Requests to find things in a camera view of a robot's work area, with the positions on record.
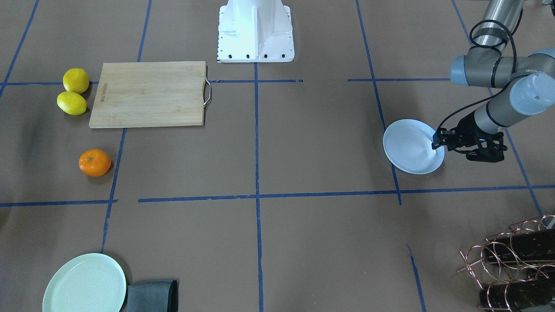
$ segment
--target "white metal bracket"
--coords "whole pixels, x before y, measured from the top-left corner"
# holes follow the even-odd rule
[[[228,0],[220,8],[218,62],[291,62],[291,9],[281,0]]]

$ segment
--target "plate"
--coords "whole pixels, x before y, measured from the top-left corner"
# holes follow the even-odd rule
[[[43,312],[118,312],[127,284],[121,266],[104,254],[84,254],[64,264],[44,292]]]
[[[432,149],[436,131],[414,119],[392,123],[384,133],[384,150],[397,168],[412,174],[427,174],[441,166],[445,148]]]

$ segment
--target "folded cloth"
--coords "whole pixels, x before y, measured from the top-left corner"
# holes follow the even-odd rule
[[[128,312],[177,312],[176,280],[151,280],[127,287]]]

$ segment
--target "yellow lemon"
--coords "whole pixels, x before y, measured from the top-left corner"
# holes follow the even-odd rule
[[[83,68],[72,68],[65,72],[63,78],[66,91],[83,93],[89,88],[89,75]]]
[[[57,102],[58,106],[70,115],[81,115],[87,110],[87,101],[75,92],[60,93]]]

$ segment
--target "cutting board handle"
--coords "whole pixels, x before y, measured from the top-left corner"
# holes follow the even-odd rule
[[[208,81],[208,79],[206,79],[206,77],[204,78],[204,81],[206,81],[206,83],[208,84],[208,99],[206,99],[204,101],[204,108],[206,108],[206,106],[208,106],[208,104],[210,103],[210,101],[212,100],[212,85],[210,84],[210,82]]]

